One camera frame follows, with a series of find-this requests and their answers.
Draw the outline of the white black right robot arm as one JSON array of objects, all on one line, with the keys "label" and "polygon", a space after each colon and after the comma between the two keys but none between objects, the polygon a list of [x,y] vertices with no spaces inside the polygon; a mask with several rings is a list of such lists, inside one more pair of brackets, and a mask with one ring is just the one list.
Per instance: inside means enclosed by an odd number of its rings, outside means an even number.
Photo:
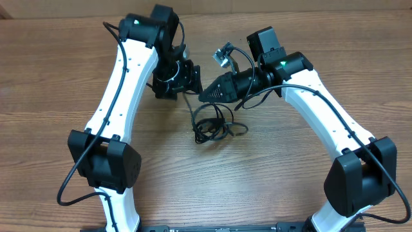
[{"label": "white black right robot arm", "polygon": [[375,138],[354,121],[324,87],[313,64],[301,53],[286,53],[272,27],[247,37],[252,66],[240,71],[230,43],[214,53],[231,71],[201,94],[202,102],[236,103],[275,92],[293,106],[324,144],[332,166],[324,181],[326,203],[304,222],[278,224],[279,231],[360,231],[356,220],[395,192],[397,148]]}]

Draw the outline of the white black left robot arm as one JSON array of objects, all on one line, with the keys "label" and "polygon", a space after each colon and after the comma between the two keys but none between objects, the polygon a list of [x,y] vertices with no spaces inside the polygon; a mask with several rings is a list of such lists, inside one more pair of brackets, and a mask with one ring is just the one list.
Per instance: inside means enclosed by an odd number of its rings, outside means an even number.
[{"label": "white black left robot arm", "polygon": [[128,14],[118,26],[106,24],[117,42],[113,71],[92,118],[68,137],[73,172],[101,199],[105,231],[142,228],[133,195],[142,159],[131,147],[131,134],[145,88],[170,100],[180,92],[202,91],[200,67],[189,59],[186,44],[173,45],[180,27],[178,15],[164,5],[156,5],[148,17]]}]

